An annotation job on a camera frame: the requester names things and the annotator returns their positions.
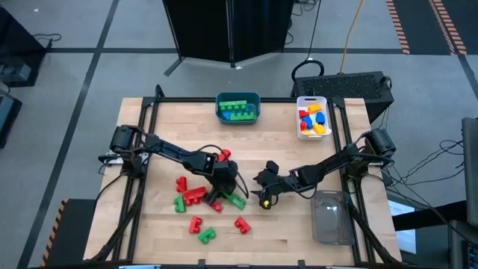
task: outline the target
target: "black metal frame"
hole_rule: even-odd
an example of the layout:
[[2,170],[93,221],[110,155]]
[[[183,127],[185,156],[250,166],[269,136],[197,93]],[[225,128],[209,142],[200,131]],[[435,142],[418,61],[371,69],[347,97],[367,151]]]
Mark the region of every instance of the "black metal frame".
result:
[[[261,102],[296,102],[296,98],[262,98]],[[161,88],[159,86],[156,87],[156,97],[143,97],[143,103],[141,107],[141,112],[140,112],[140,119],[138,121],[140,126],[144,126],[144,121],[146,119],[146,113],[149,108],[149,106],[152,105],[153,111],[152,111],[152,116],[150,120],[150,125],[149,125],[149,132],[154,132],[155,130],[155,123],[156,123],[156,118],[158,114],[158,106],[160,102],[215,102],[214,97],[165,97]],[[341,142],[340,138],[338,136],[338,124],[335,116],[335,109],[334,106],[338,105],[340,108],[341,112],[341,119],[343,122],[343,127],[344,127],[344,134],[345,138],[347,140],[347,143],[349,143],[349,140],[351,141],[351,135],[350,135],[350,128],[348,126],[348,119],[347,119],[347,112],[345,111],[345,105],[344,105],[344,100],[343,99],[334,99],[334,100],[329,100],[329,113],[330,113],[330,121],[331,121],[331,126],[332,126],[332,132],[334,133],[334,144],[335,144],[335,149],[337,151],[341,150]],[[348,184],[347,184],[347,170],[341,170],[341,184],[342,188],[344,191],[349,192]],[[144,188],[146,186],[146,177],[147,175],[145,174],[141,179],[138,179],[139,181],[139,186],[138,186],[138,192],[137,196],[139,196],[140,200],[143,201],[143,195],[144,195]],[[124,220],[126,218],[127,213],[129,213],[132,209],[128,210],[129,207],[129,200],[131,199],[132,195],[132,185],[133,185],[133,179],[128,179],[127,183],[127,188],[125,189],[125,195],[123,197],[123,204],[122,204],[122,211],[121,211],[121,216],[120,216],[120,223],[121,220]],[[356,187],[356,193],[358,194],[356,196],[358,205],[359,205],[359,214],[362,215],[362,217],[366,220],[367,216],[364,214],[365,213],[365,207],[364,207],[364,200],[363,200],[363,195],[361,193],[361,188],[358,186]],[[124,262],[126,264],[131,264],[133,261],[134,257],[134,247],[136,244],[136,238],[137,238],[137,231],[139,228],[139,219],[141,215],[141,206],[142,203],[139,205],[139,210],[136,208],[136,215],[134,216],[133,219],[133,224],[131,225],[131,233],[130,233],[130,240],[128,243],[128,254],[126,260]],[[350,215],[350,219],[353,223],[353,216]],[[356,234],[356,227],[353,225],[353,236],[356,242],[357,240],[357,234]],[[360,251],[359,251],[359,246],[358,243],[355,243],[352,247],[352,252],[353,252],[353,259],[354,259],[354,264],[355,266],[362,266],[366,268],[411,268],[407,265],[392,265],[392,264],[377,264],[375,261],[374,257],[374,252],[372,247],[367,246],[367,257],[368,257],[368,262],[362,262],[361,257],[360,257]],[[118,262],[119,258],[119,253],[120,253],[120,248],[121,248],[121,239],[119,239],[117,245],[115,246],[114,249],[114,255],[112,258],[112,262]],[[305,261],[299,260],[298,266],[249,266],[249,268],[299,268],[299,269],[305,269],[305,268],[325,268],[324,266],[307,266],[305,265]],[[208,265],[208,268],[230,268],[230,267],[237,267],[237,265]],[[197,265],[161,265],[163,268],[205,268],[205,260],[200,259],[198,261]]]

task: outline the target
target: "floor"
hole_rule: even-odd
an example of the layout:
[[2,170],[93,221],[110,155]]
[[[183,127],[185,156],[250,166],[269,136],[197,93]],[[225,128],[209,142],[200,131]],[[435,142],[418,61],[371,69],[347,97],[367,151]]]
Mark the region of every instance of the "floor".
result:
[[[240,63],[242,69],[186,59],[166,77],[164,71],[177,60],[174,53],[158,50],[145,54],[134,49],[131,52],[138,53],[99,53],[102,48],[173,48],[161,1],[2,3],[32,34],[62,34],[63,39],[54,43],[54,48],[88,48],[69,50],[76,53],[59,50],[47,54],[35,86],[12,89],[23,108],[6,147],[0,151],[0,260],[6,268],[38,266],[62,199],[92,199],[97,195],[101,176],[97,173],[96,157],[108,149],[122,98],[151,96],[156,84],[162,86],[167,96],[215,96],[235,90],[287,96],[293,85],[289,74],[306,56],[265,55]],[[324,52],[343,48],[358,5],[359,0],[323,0],[313,47]],[[298,5],[294,12],[299,13]],[[314,15],[315,10],[292,16],[290,33],[294,42],[288,47],[308,48]],[[380,70],[393,79],[395,102],[382,127],[388,129],[397,145],[394,160],[401,174],[437,150],[441,140],[461,140],[461,118],[478,114],[477,95],[470,83],[474,74],[463,67],[478,72],[478,56],[401,54],[385,1],[365,2],[351,35],[350,48],[358,50],[347,55],[344,72]],[[360,49],[399,52],[364,54]],[[311,57],[323,62],[326,75],[335,74],[340,68],[341,54]],[[297,76],[315,74],[316,69],[307,67]],[[379,126],[380,120],[373,125]],[[63,155],[64,162],[58,157]],[[409,181],[452,175],[461,162],[460,156],[441,155]],[[432,205],[442,205],[465,198],[463,180],[460,174],[412,189]],[[411,191],[397,187],[401,193],[419,200]],[[53,191],[52,199],[43,200],[37,214],[45,190]],[[36,234],[38,237],[28,239]]]

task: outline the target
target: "red lego brick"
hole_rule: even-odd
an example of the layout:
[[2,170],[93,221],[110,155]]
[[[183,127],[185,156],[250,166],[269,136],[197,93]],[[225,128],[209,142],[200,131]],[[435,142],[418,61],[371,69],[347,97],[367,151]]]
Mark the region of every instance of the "red lego brick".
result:
[[195,188],[190,191],[185,191],[182,196],[186,205],[192,205],[193,203],[200,203],[202,197],[206,194],[206,187]]
[[177,192],[187,191],[187,179],[185,176],[182,176],[176,180],[176,191]]
[[219,204],[218,202],[215,202],[214,204],[212,204],[211,207],[212,207],[217,213],[220,213],[220,212],[223,210],[223,205]]
[[307,123],[305,121],[302,121],[300,123],[300,131],[307,130]]
[[308,116],[308,112],[307,111],[299,111],[299,118],[303,118],[305,116]]
[[238,217],[238,219],[234,222],[234,225],[239,228],[240,233],[242,234],[245,234],[251,229],[251,226],[249,226],[249,224],[247,224],[242,217]]
[[191,219],[191,224],[189,225],[189,232],[190,233],[199,233],[201,231],[201,228],[199,228],[199,225],[202,223],[202,218],[193,216]]
[[228,149],[223,149],[223,152],[226,154],[226,156],[224,156],[224,154],[219,154],[219,157],[218,157],[218,161],[226,161],[226,157],[229,158],[231,156],[231,151],[228,150]]

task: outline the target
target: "metal leg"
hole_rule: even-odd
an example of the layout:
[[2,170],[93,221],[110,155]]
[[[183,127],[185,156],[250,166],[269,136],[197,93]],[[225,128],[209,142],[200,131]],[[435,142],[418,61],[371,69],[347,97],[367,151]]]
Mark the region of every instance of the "metal leg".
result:
[[[447,222],[451,220],[467,221],[466,201],[453,202],[448,205],[442,205],[435,209],[443,215]],[[408,229],[419,229],[443,225],[443,221],[432,209],[424,209],[412,213],[401,214],[392,217],[394,220],[395,231],[403,231]]]

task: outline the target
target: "teal bin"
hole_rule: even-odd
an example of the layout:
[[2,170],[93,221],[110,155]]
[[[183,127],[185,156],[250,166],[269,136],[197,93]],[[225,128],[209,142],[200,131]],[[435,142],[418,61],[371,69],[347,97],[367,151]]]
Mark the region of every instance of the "teal bin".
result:
[[[255,113],[256,117],[254,120],[228,120],[224,115],[223,112],[230,112],[229,117],[231,114],[234,114],[233,117],[237,117],[238,115],[243,115],[244,111],[244,104],[238,101],[246,101],[246,113],[245,115],[249,115],[250,112]],[[231,106],[228,108],[220,107],[221,102],[238,102],[236,106]],[[257,93],[238,93],[238,92],[231,92],[231,93],[219,93],[216,97],[216,116],[222,124],[226,125],[250,125],[254,124],[259,115],[261,114],[261,97]]]

